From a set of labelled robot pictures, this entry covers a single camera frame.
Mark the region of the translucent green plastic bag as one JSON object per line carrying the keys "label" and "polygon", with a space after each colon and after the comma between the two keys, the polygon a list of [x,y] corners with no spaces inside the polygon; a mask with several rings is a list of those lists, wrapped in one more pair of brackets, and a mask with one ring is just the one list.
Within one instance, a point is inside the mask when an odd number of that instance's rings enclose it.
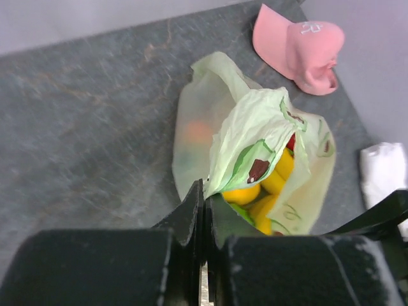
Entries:
{"label": "translucent green plastic bag", "polygon": [[295,134],[293,171],[266,216],[272,234],[308,234],[321,213],[336,160],[325,119],[295,108],[284,87],[262,88],[222,52],[201,58],[192,70],[178,100],[173,144],[179,197],[185,198],[199,179],[206,198],[261,185]]}

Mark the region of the yellow fake lemon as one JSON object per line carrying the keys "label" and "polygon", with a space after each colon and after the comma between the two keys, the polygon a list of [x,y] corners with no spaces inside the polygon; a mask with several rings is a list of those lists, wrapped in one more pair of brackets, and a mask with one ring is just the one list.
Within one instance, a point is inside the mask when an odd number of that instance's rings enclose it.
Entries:
{"label": "yellow fake lemon", "polygon": [[246,189],[235,189],[225,191],[222,196],[228,203],[234,203],[238,206],[244,206],[254,201],[261,192],[261,185],[256,184]]}

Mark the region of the red fake fruit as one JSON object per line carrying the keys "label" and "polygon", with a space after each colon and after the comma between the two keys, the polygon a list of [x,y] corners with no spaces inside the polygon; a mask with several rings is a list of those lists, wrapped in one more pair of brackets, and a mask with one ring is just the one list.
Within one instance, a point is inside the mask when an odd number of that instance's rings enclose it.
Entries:
{"label": "red fake fruit", "polygon": [[289,139],[288,143],[286,144],[286,148],[293,152],[295,143],[296,143],[296,135],[292,134],[291,138]]}

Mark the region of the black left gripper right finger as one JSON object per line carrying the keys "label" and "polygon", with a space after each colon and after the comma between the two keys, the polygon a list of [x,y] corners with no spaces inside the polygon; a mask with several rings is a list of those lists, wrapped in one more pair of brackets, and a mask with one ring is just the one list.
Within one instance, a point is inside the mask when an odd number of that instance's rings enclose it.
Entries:
{"label": "black left gripper right finger", "polygon": [[240,238],[259,238],[264,234],[250,225],[220,194],[205,200],[204,221],[210,301],[215,305],[236,305],[233,248]]}

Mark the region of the yellow fake banana bunch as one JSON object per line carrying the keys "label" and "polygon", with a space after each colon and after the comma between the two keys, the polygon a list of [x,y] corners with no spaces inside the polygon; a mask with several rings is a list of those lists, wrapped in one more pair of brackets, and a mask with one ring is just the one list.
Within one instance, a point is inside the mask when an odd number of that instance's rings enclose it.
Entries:
{"label": "yellow fake banana bunch", "polygon": [[261,187],[268,195],[255,202],[249,209],[249,215],[254,226],[266,235],[273,233],[272,220],[266,215],[275,206],[276,200],[291,175],[293,168],[294,158],[291,151],[285,148],[271,174],[261,182]]}

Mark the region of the pink baseball cap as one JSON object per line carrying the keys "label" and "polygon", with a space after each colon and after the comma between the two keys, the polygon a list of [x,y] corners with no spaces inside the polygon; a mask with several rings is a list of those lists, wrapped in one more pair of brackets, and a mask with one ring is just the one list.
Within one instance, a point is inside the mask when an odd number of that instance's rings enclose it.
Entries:
{"label": "pink baseball cap", "polygon": [[324,96],[337,90],[333,72],[343,47],[343,30],[332,23],[294,23],[262,4],[252,32],[260,58],[303,92]]}

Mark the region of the white folded towel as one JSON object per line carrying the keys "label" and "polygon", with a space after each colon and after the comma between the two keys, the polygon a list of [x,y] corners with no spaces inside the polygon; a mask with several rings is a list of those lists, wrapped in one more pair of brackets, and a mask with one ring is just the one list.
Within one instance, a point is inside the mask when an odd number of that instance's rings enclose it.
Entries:
{"label": "white folded towel", "polygon": [[360,151],[361,190],[370,209],[396,190],[407,189],[407,153],[402,143],[382,142]]}

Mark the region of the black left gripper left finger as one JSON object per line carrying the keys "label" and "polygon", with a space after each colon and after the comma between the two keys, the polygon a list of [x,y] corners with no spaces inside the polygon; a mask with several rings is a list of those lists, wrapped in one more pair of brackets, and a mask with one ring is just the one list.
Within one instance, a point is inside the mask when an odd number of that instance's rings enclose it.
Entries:
{"label": "black left gripper left finger", "polygon": [[199,305],[203,251],[203,181],[190,187],[182,203],[153,228],[166,230],[171,242],[164,261],[158,305]]}

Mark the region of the green fake apple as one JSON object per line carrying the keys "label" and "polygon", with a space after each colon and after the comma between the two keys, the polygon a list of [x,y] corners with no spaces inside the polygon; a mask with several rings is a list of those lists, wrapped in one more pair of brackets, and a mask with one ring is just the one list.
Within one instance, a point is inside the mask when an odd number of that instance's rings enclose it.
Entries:
{"label": "green fake apple", "polygon": [[237,205],[236,203],[230,203],[231,208],[233,208],[244,220],[246,220],[252,226],[254,225],[254,221],[251,219],[248,211]]}

